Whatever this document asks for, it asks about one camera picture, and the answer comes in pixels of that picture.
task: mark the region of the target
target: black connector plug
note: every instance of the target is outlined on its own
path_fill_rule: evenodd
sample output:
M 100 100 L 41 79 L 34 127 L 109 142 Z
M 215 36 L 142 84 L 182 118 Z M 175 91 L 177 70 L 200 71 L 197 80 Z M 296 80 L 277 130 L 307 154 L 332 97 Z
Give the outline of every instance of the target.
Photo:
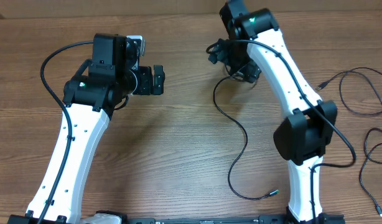
M 269 197 L 272 197 L 272 196 L 274 196 L 274 195 L 277 195 L 278 192 L 279 192 L 279 190 L 275 190 L 275 191 L 271 192 L 271 193 L 269 194 Z
M 329 81 L 326 81 L 326 82 L 323 82 L 321 84 L 319 84 L 317 87 L 315 87 L 316 90 L 322 90 L 323 88 L 325 88 L 327 85 L 328 85 Z
M 380 217 L 382 217 L 382 208 L 378 205 L 376 206 L 376 211 L 378 212 L 378 214 L 380 215 Z

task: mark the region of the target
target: black cable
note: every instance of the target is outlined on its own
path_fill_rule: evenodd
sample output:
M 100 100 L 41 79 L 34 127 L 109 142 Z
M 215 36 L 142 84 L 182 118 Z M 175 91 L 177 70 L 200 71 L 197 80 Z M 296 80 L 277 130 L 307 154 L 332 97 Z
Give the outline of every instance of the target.
M 218 111 L 220 111 L 221 114 L 223 114 L 224 116 L 226 116 L 228 119 L 232 120 L 234 123 L 236 123 L 243 131 L 244 135 L 245 135 L 245 145 L 243 146 L 243 149 L 241 151 L 241 153 L 238 155 L 238 157 L 234 160 L 234 162 L 232 163 L 232 165 L 230 166 L 230 169 L 228 170 L 228 175 L 227 175 L 227 182 L 228 182 L 228 186 L 230 187 L 230 189 L 233 191 L 233 193 L 235 195 L 237 195 L 238 197 L 240 198 L 243 198 L 243 199 L 246 199 L 246 200 L 261 200 L 261 199 L 264 199 L 264 198 L 268 198 L 268 197 L 271 197 L 271 196 L 274 196 L 276 194 L 278 194 L 278 190 L 275 190 L 273 192 L 270 192 L 266 195 L 263 195 L 262 197 L 255 197 L 255 198 L 250 198 L 250 197 L 245 197 L 245 196 L 242 196 L 240 195 L 234 188 L 233 186 L 231 185 L 231 180 L 230 180 L 230 175 L 231 175 L 231 171 L 233 170 L 233 167 L 234 165 L 236 164 L 236 162 L 238 162 L 238 160 L 240 159 L 240 157 L 242 156 L 242 154 L 244 153 L 246 147 L 248 146 L 248 133 L 246 132 L 245 128 L 242 126 L 241 123 L 239 123 L 236 119 L 232 118 L 231 116 L 229 116 L 228 114 L 226 114 L 223 110 L 220 109 L 220 107 L 217 105 L 216 103 L 216 89 L 217 87 L 220 85 L 220 83 L 226 79 L 231 79 L 235 77 L 235 75 L 232 75 L 232 76 L 227 76 L 227 77 L 224 77 L 222 78 L 215 86 L 215 88 L 213 89 L 213 103 L 215 104 L 216 108 Z
M 62 162 L 61 162 L 60 168 L 58 170 L 57 176 L 56 176 L 56 178 L 54 180 L 54 183 L 53 183 L 53 186 L 52 186 L 52 190 L 50 191 L 49 197 L 46 200 L 46 203 L 45 203 L 45 206 L 44 206 L 44 208 L 42 210 L 42 213 L 40 214 L 40 217 L 37 220 L 37 224 L 41 224 L 42 223 L 44 217 L 46 216 L 47 210 L 49 209 L 49 206 L 52 203 L 55 190 L 57 189 L 58 183 L 60 182 L 60 178 L 61 178 L 62 172 L 64 170 L 65 163 L 67 162 L 67 159 L 68 159 L 68 154 L 69 154 L 69 150 L 70 150 L 71 142 L 72 142 L 72 122 L 71 122 L 71 117 L 69 116 L 68 111 L 67 111 L 66 107 L 64 106 L 64 104 L 61 102 L 61 100 L 58 98 L 58 96 L 53 92 L 53 90 L 47 84 L 46 79 L 44 78 L 44 68 L 46 67 L 47 62 L 49 62 L 49 60 L 51 58 L 56 56 L 61 51 L 67 50 L 67 49 L 69 49 L 71 47 L 76 47 L 76 46 L 85 45 L 85 44 L 92 44 L 92 43 L 93 43 L 93 41 L 89 40 L 89 41 L 78 42 L 78 43 L 74 43 L 74 44 L 70 44 L 68 46 L 62 47 L 61 49 L 58 49 L 54 53 L 50 54 L 44 60 L 44 62 L 42 63 L 42 66 L 40 68 L 40 79 L 42 80 L 42 83 L 43 83 L 44 87 L 46 87 L 46 90 L 50 93 L 50 95 L 52 95 L 54 100 L 61 107 L 61 109 L 62 109 L 62 111 L 63 111 L 63 113 L 65 115 L 65 119 L 67 119 L 67 123 L 68 123 L 68 138 L 67 138 L 67 146 L 65 147 L 65 152 L 64 152 L 64 155 L 63 155 L 63 158 L 62 158 Z
M 227 75 L 230 77 L 230 79 L 232 79 L 232 80 L 236 80 L 236 81 L 238 81 L 238 82 L 245 82 L 245 80 L 239 79 L 239 78 L 238 78 L 239 76 L 237 75 L 237 73 L 238 73 L 242 68 L 238 69 L 238 71 L 234 72 L 233 74 L 231 74 L 231 72 L 229 71 L 227 65 L 224 65 L 224 68 L 226 69 Z
M 123 102 L 123 104 L 117 108 L 115 108 L 114 110 L 120 110 L 122 108 L 124 108 L 128 103 L 129 103 L 129 95 L 126 95 L 124 96 L 125 100 Z
M 346 103 L 345 103 L 345 100 L 343 99 L 343 93 L 342 93 L 342 84 L 343 84 L 343 80 L 350 74 L 350 73 L 354 73 L 354 74 L 358 74 L 358 75 L 361 75 L 362 77 L 364 77 L 364 79 L 370 84 L 370 86 L 372 87 L 372 90 L 375 92 L 375 95 L 378 97 L 379 99 L 379 102 L 382 106 L 382 98 L 380 97 L 378 91 L 376 90 L 375 86 L 372 84 L 371 80 L 364 74 L 360 73 L 360 72 L 356 72 L 355 70 L 359 70 L 359 69 L 367 69 L 367 70 L 371 70 L 371 71 L 374 71 L 376 72 L 377 74 L 380 74 L 382 75 L 381 72 L 375 70 L 375 69 L 372 69 L 372 68 L 368 68 L 368 67 L 358 67 L 358 68 L 353 68 L 349 71 L 344 71 L 344 72 L 340 72 L 338 74 L 336 74 L 335 76 L 333 76 L 332 78 L 330 78 L 329 80 L 321 83 L 316 89 L 317 90 L 322 90 L 324 89 L 332 80 L 336 79 L 339 75 L 343 75 L 343 77 L 340 79 L 340 82 L 339 82 L 339 95 L 340 95 L 340 99 L 342 100 L 342 103 L 343 105 L 349 110 L 351 111 L 352 113 L 354 114 L 357 114 L 357 115 L 361 115 L 361 116 L 376 116 L 376 115 L 379 115 L 379 114 L 382 114 L 382 110 L 381 111 L 378 111 L 378 112 L 375 112 L 375 113 L 361 113 L 361 112 L 358 112 L 358 111 L 355 111 L 353 109 L 351 109 Z
M 339 164 L 329 164 L 329 163 L 320 163 L 320 164 L 316 164 L 314 166 L 312 166 L 310 169 L 311 169 L 311 172 L 310 172 L 310 194 L 311 194 L 311 206 L 312 206 L 312 214 L 313 214 L 313 223 L 316 223 L 316 217 L 315 217 L 315 204 L 314 204 L 314 172 L 315 172 L 315 168 L 319 167 L 319 166 L 327 166 L 327 167 L 337 167 L 337 168 L 347 168 L 347 167 L 351 167 L 352 165 L 354 165 L 355 161 L 356 161 L 356 153 L 355 153 L 355 150 L 354 150 L 354 147 L 351 145 L 351 143 L 348 141 L 348 139 L 322 114 L 318 111 L 317 108 L 315 108 L 315 106 L 307 99 L 306 97 L 306 94 L 304 94 L 302 88 L 300 87 L 299 85 L 299 82 L 297 81 L 291 67 L 289 66 L 288 62 L 286 61 L 286 59 L 281 55 L 281 53 L 279 53 L 277 50 L 273 49 L 272 47 L 266 45 L 266 44 L 262 44 L 260 42 L 257 42 L 257 41 L 253 41 L 253 40 L 226 40 L 227 43 L 231 44 L 231 43 L 236 43 L 236 42 L 244 42 L 244 43 L 249 43 L 249 44 L 256 44 L 256 45 L 259 45 L 261 47 L 264 47 L 265 49 L 267 50 L 270 50 L 272 53 L 275 54 L 276 57 L 280 58 L 281 61 L 284 63 L 285 67 L 288 69 L 289 71 L 289 74 L 291 75 L 301 97 L 303 98 L 303 100 L 308 104 L 308 106 L 314 111 L 314 113 L 316 115 L 318 115 L 325 123 L 327 123 L 332 129 L 333 131 L 336 132 L 336 134 L 340 137 L 340 139 L 342 139 L 342 141 L 347 145 L 347 147 L 350 149 L 350 152 L 352 154 L 352 161 L 349 163 L 349 164 L 345 164 L 345 165 L 339 165 Z M 207 52 L 209 52 L 209 50 L 211 48 L 213 48 L 214 46 L 216 46 L 217 43 L 215 44 L 212 44 L 211 46 L 208 47 L 207 49 Z
M 363 171 L 364 171 L 364 168 L 365 168 L 365 166 L 366 166 L 366 163 L 367 163 L 368 161 L 371 161 L 371 162 L 374 162 L 374 163 L 376 163 L 376 164 L 382 164 L 382 162 L 380 162 L 380 161 L 376 161 L 376 160 L 374 160 L 374 159 L 371 159 L 372 152 L 373 152 L 378 146 L 382 146 L 382 142 L 379 143 L 379 144 L 377 144 L 377 145 L 375 145 L 375 146 L 373 146 L 372 149 L 371 149 L 371 151 L 370 151 L 369 153 L 367 153 L 367 150 L 366 150 L 367 145 L 368 145 L 368 137 L 369 137 L 369 135 L 370 135 L 370 133 L 371 133 L 372 131 L 378 131 L 378 132 L 382 133 L 382 129 L 380 129 L 380 128 L 371 128 L 371 129 L 367 132 L 367 134 L 366 134 L 366 136 L 365 136 L 365 140 L 364 140 L 364 154 L 365 154 L 365 156 L 366 156 L 366 159 L 365 159 L 363 165 L 361 166 L 360 175 L 358 176 L 358 178 L 359 178 L 359 180 L 360 180 L 361 188 L 365 191 L 365 193 L 366 193 L 368 196 L 370 196 L 370 198 L 372 199 L 372 201 L 373 201 L 373 203 L 374 203 L 374 205 L 375 205 L 376 211 L 377 211 L 378 214 L 382 217 L 382 209 L 381 209 L 381 207 L 379 206 L 379 204 L 378 204 L 378 202 L 376 201 L 376 199 L 374 198 L 374 196 L 372 196 L 372 194 L 370 194 L 369 191 L 365 188 L 364 183 L 363 183 Z
M 343 75 L 343 77 L 340 79 L 340 82 L 339 82 L 339 95 L 340 95 L 340 99 L 342 100 L 342 103 L 343 105 L 349 110 L 351 111 L 353 114 L 355 115 L 359 115 L 359 116 L 377 116 L 379 114 L 382 114 L 382 110 L 381 111 L 377 111 L 377 112 L 374 112 L 374 113 L 362 113 L 362 112 L 359 112 L 359 111 L 355 111 L 353 109 L 351 109 L 346 103 L 345 103 L 345 100 L 343 99 L 343 93 L 342 93 L 342 84 L 343 84 L 343 80 L 345 77 L 347 77 L 350 73 L 354 73 L 354 74 L 357 74 L 357 75 L 361 75 L 362 77 L 364 77 L 364 79 L 370 84 L 370 86 L 372 87 L 372 90 L 375 92 L 375 95 L 376 97 L 378 98 L 381 106 L 382 106 L 382 98 L 380 97 L 378 91 L 376 90 L 375 86 L 373 85 L 373 83 L 371 82 L 371 80 L 365 75 L 365 74 L 362 74 L 361 72 L 356 72 L 356 70 L 361 70 L 361 69 L 365 69 L 365 70 L 371 70 L 379 75 L 382 76 L 382 73 L 373 69 L 373 68 L 368 68 L 368 67 L 357 67 L 357 68 L 353 68 L 351 70 L 348 70 L 348 71 L 344 71 L 344 72 L 340 72 L 338 74 L 336 74 L 335 76 L 333 76 L 332 78 L 330 78 L 329 80 L 321 83 L 316 89 L 317 90 L 322 90 L 324 89 L 331 81 L 333 81 L 334 79 L 336 79 L 337 77 L 339 77 L 340 75 Z M 371 154 L 373 153 L 373 151 L 378 147 L 378 146 L 381 146 L 382 145 L 382 142 L 375 145 L 374 147 L 372 147 L 371 151 L 369 153 L 367 153 L 367 147 L 368 147 L 368 137 L 370 135 L 370 133 L 372 131 L 377 131 L 379 133 L 382 133 L 382 129 L 380 128 L 371 128 L 366 136 L 365 136 L 365 140 L 364 140 L 364 154 L 365 154 L 365 161 L 361 167 L 361 170 L 360 170 L 360 175 L 359 175 L 359 180 L 360 180 L 360 185 L 361 185 L 361 188 L 365 191 L 365 193 L 372 199 L 374 205 L 375 205 L 375 208 L 376 208 L 376 211 L 378 212 L 378 214 L 380 216 L 382 216 L 382 209 L 381 207 L 378 205 L 378 202 L 376 201 L 376 199 L 372 196 L 372 194 L 369 193 L 369 191 L 365 188 L 364 184 L 363 184 L 363 179 L 362 179 L 362 175 L 363 175 L 363 171 L 364 171 L 364 168 L 366 166 L 366 163 L 368 161 L 371 161 L 371 162 L 374 162 L 374 163 L 377 163 L 377 164 L 382 164 L 382 162 L 379 162 L 379 161 L 376 161 L 376 160 L 373 160 L 371 159 Z

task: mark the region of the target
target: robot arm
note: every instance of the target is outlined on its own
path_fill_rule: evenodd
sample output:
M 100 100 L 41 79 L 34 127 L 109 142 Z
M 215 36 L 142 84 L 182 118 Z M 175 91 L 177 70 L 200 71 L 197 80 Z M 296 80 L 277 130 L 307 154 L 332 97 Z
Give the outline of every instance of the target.
M 129 94 L 161 95 L 164 92 L 163 66 L 155 65 L 154 75 L 151 67 L 139 66 L 139 58 L 144 51 L 142 36 L 95 35 L 93 58 L 85 60 L 64 88 L 63 102 L 72 122 L 72 142 L 57 188 L 54 190 L 53 186 L 65 158 L 69 136 L 64 112 L 60 134 L 42 184 L 26 215 L 11 215 L 8 223 L 120 224 L 126 219 L 120 214 L 101 212 L 80 220 L 82 197 L 96 147 L 115 106 Z M 82 75 L 86 68 L 88 76 Z M 54 196 L 46 205 L 51 191 Z
M 288 161 L 291 197 L 287 219 L 300 223 L 322 217 L 319 167 L 313 173 L 315 217 L 310 172 L 314 165 L 322 163 L 325 146 L 330 143 L 333 130 L 313 109 L 334 124 L 337 115 L 335 104 L 331 101 L 323 103 L 306 82 L 287 51 L 278 23 L 268 9 L 249 13 L 242 1 L 233 0 L 220 10 L 220 17 L 230 40 L 219 40 L 211 45 L 214 48 L 208 52 L 209 60 L 229 65 L 230 75 L 238 75 L 246 82 L 253 83 L 262 71 L 281 106 L 284 121 L 274 133 L 274 143 L 280 155 Z M 311 105 L 302 97 L 297 83 Z
M 258 38 L 254 39 L 254 41 L 271 46 L 282 54 L 291 66 L 299 85 L 303 88 L 303 92 L 306 94 L 306 97 L 314 106 L 317 106 L 318 102 L 321 101 L 321 97 L 316 94 L 306 82 L 297 68 L 297 65 L 286 49 L 284 39 L 282 38 L 282 32 L 279 29 L 269 29 L 259 33 Z M 256 44 L 248 44 L 247 53 L 251 60 L 253 60 L 261 69 L 275 96 L 279 99 L 283 118 L 292 116 L 295 110 L 303 112 L 310 108 L 300 97 L 300 93 L 289 75 L 286 66 L 273 52 Z M 322 161 L 323 157 L 314 156 L 303 161 L 303 164 L 300 166 L 296 165 L 291 160 L 287 162 L 289 180 L 291 182 L 289 211 L 298 222 L 313 219 L 310 202 L 310 168 Z M 319 200 L 319 167 L 315 169 L 314 173 L 314 202 L 315 214 L 318 216 L 322 213 L 322 207 Z

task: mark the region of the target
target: white arm casing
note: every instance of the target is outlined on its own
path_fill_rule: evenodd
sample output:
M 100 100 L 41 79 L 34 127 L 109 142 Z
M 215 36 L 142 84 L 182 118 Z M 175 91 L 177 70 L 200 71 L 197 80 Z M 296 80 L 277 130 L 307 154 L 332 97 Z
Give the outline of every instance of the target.
M 291 55 L 286 49 L 281 30 L 267 30 L 258 34 L 258 38 L 254 41 L 268 45 L 286 59 L 291 67 L 299 85 L 306 94 L 307 99 L 314 105 L 318 105 L 321 97 L 306 82 L 303 75 L 297 68 Z M 264 73 L 266 80 L 269 82 L 275 96 L 279 99 L 281 105 L 281 115 L 286 118 L 293 115 L 295 109 L 305 111 L 310 107 L 301 98 L 301 95 L 294 83 L 284 62 L 275 56 L 273 52 L 265 49 L 257 44 L 248 44 L 248 55 L 256 62 L 258 67 Z M 288 161 L 289 178 L 291 180 L 291 199 L 289 202 L 289 210 L 297 221 L 309 221 L 312 219 L 312 208 L 310 202 L 310 167 L 314 164 L 322 162 L 323 157 L 317 156 L 304 161 L 301 166 L 295 165 L 292 161 Z M 318 216 L 322 213 L 322 207 L 319 202 L 319 167 L 315 169 L 314 174 L 314 202 L 315 214 Z
M 54 203 L 50 205 L 45 220 L 55 221 L 59 215 L 63 215 L 67 218 L 67 223 L 80 221 L 83 190 L 90 164 L 98 142 L 109 123 L 109 117 L 103 110 L 96 112 L 92 108 L 92 106 L 79 104 L 73 104 L 67 108 L 72 121 L 72 136 L 75 140 L 71 143 L 67 163 L 54 194 Z M 34 212 L 35 218 L 39 218 L 42 213 L 61 165 L 67 145 L 67 126 L 67 119 L 63 114 L 60 134 L 49 167 L 39 190 L 27 208 L 27 211 Z

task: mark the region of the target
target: wooden table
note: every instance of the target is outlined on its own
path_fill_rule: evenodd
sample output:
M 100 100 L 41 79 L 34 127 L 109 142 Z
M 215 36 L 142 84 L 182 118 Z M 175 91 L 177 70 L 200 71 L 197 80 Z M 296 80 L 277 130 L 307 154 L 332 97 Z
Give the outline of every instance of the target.
M 382 11 L 285 12 L 275 16 L 287 46 L 312 86 L 342 70 L 368 66 L 382 71 Z M 284 213 L 289 201 L 286 162 L 274 147 L 280 107 L 267 81 L 257 86 L 227 81 L 217 91 L 222 109 L 249 134 L 249 146 L 231 179 L 242 194 L 280 194 L 254 202 L 235 196 L 228 169 L 244 144 L 241 130 L 212 103 L 223 65 L 212 65 L 205 49 L 226 32 L 218 15 L 82 17 L 0 20 L 0 223 L 24 214 L 45 174 L 61 122 L 61 111 L 44 89 L 39 69 L 54 50 L 91 40 L 96 32 L 143 35 L 141 65 L 162 64 L 167 78 L 162 96 L 133 96 L 115 112 L 85 187 L 83 216 L 115 210 L 130 217 L 255 217 Z M 62 98 L 63 85 L 91 46 L 70 49 L 47 65 L 45 76 Z M 382 77 L 370 73 L 382 95 Z M 353 143 L 358 162 L 351 169 L 323 168 L 320 197 L 324 211 L 345 214 L 348 223 L 382 223 L 358 183 L 363 137 L 382 128 L 382 115 L 362 118 L 340 102 L 338 80 L 320 91 L 339 108 L 337 126 Z M 344 95 L 353 108 L 380 109 L 362 78 L 347 78 Z M 382 141 L 374 136 L 370 146 Z M 374 158 L 382 159 L 382 148 Z M 335 136 L 327 162 L 347 163 L 349 150 Z M 364 181 L 382 207 L 382 165 L 369 163 Z

